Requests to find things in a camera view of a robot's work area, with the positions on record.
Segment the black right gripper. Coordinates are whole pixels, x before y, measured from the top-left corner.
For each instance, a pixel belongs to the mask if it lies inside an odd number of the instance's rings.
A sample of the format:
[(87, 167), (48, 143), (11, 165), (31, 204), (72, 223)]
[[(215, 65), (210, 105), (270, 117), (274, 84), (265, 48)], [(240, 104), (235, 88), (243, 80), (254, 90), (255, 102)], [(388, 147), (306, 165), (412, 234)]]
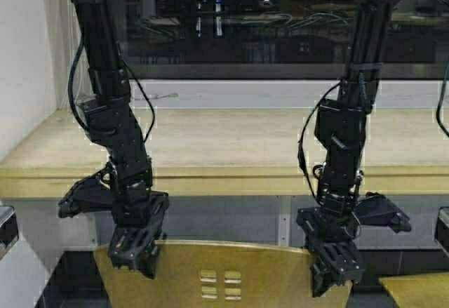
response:
[(304, 232), (305, 248), (315, 257), (310, 267), (313, 297), (321, 297), (339, 283), (360, 283), (363, 278), (363, 258), (354, 243), (361, 226), (354, 214), (357, 204), (351, 200), (342, 213), (325, 206), (297, 210), (296, 223)]

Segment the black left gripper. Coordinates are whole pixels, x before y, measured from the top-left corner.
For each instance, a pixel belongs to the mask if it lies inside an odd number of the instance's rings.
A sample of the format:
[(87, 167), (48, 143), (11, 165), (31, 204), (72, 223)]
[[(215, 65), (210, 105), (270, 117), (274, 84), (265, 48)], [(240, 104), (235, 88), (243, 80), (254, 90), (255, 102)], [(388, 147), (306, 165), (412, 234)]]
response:
[(166, 238), (163, 220), (169, 207), (168, 193), (139, 186), (129, 188), (125, 201), (114, 201), (112, 215), (116, 224), (107, 255), (114, 268), (137, 269), (148, 279), (156, 278), (159, 247)]

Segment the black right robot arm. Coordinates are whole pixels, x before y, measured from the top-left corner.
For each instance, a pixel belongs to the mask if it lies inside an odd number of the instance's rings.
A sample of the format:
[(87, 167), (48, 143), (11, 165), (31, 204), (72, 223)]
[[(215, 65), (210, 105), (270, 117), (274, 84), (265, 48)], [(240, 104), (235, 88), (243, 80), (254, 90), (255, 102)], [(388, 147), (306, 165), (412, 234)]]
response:
[(310, 114), (326, 159), (308, 168), (304, 148), (297, 153), (316, 202), (314, 207), (300, 208), (296, 219), (306, 249), (314, 255), (310, 267), (314, 297), (333, 286), (361, 281), (366, 265), (355, 241), (362, 227), (388, 227), (396, 233), (412, 229), (409, 216), (388, 197), (360, 193), (368, 117), (380, 85), (387, 30), (401, 0), (355, 1), (355, 30), (344, 74), (335, 84), (337, 97), (324, 95)]

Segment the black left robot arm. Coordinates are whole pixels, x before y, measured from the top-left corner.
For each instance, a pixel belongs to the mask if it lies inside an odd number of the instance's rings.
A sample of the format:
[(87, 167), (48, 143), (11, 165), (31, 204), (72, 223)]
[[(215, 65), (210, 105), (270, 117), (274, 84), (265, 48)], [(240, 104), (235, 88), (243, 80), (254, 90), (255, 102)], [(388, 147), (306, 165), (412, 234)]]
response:
[(69, 105), (87, 138), (108, 152), (105, 167), (75, 182), (59, 201), (59, 216), (107, 211), (115, 228), (108, 256), (116, 268), (156, 276), (162, 226), (169, 206), (165, 192), (153, 190), (152, 160), (130, 106), (130, 68), (116, 39), (109, 0), (71, 0), (80, 28), (78, 55), (86, 55), (93, 96)]

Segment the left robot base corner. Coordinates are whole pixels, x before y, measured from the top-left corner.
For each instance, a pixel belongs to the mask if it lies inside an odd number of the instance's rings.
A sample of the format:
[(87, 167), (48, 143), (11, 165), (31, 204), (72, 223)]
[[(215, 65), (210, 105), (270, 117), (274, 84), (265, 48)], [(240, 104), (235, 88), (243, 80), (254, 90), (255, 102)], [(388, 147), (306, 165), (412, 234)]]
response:
[(1, 205), (1, 259), (19, 240), (17, 214), (13, 206)]

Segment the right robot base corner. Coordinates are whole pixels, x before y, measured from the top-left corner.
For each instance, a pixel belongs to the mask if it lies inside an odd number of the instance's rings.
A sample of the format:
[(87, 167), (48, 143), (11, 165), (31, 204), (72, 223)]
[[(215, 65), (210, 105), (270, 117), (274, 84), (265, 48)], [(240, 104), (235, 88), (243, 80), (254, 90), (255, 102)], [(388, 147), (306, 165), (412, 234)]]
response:
[(448, 207), (440, 207), (436, 219), (434, 240), (441, 247), (443, 252), (449, 253), (449, 226), (448, 226)]

